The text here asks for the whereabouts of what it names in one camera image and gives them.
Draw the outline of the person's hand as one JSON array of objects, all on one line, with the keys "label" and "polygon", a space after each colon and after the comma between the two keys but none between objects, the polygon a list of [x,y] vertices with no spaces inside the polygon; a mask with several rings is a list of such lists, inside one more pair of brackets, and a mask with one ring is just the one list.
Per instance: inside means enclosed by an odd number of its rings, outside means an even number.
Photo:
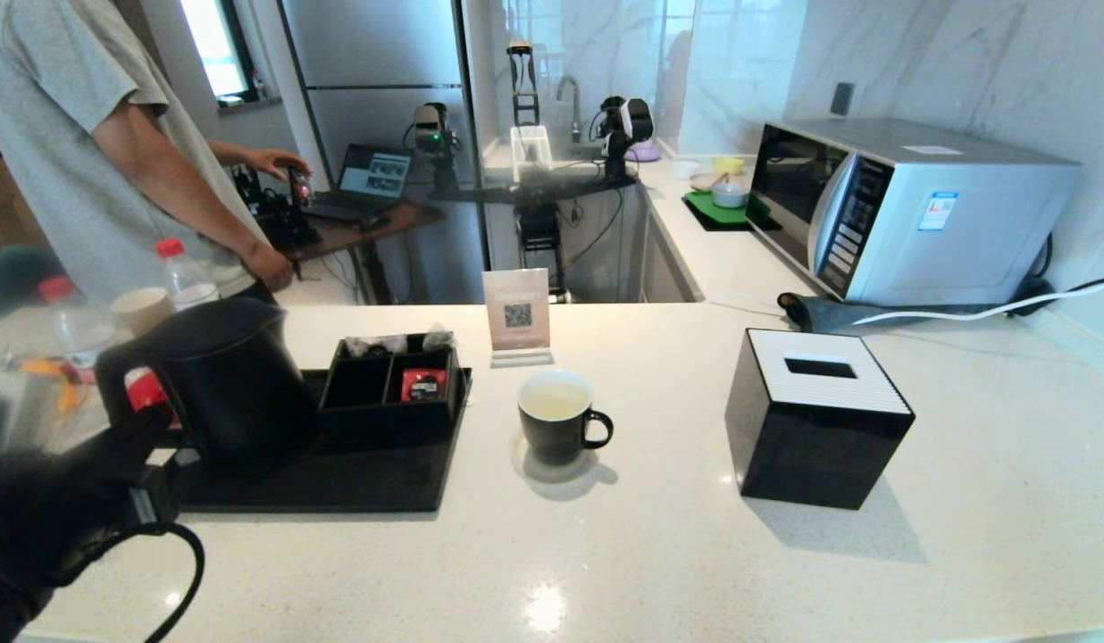
[{"label": "person's hand", "polygon": [[310,178],[314,172],[304,157],[287,150],[248,149],[243,154],[243,158],[245,158],[243,164],[253,170],[269,173],[277,180],[288,180],[291,171],[306,178]]},{"label": "person's hand", "polygon": [[295,277],[290,260],[263,241],[254,241],[241,260],[270,292],[289,288]]}]

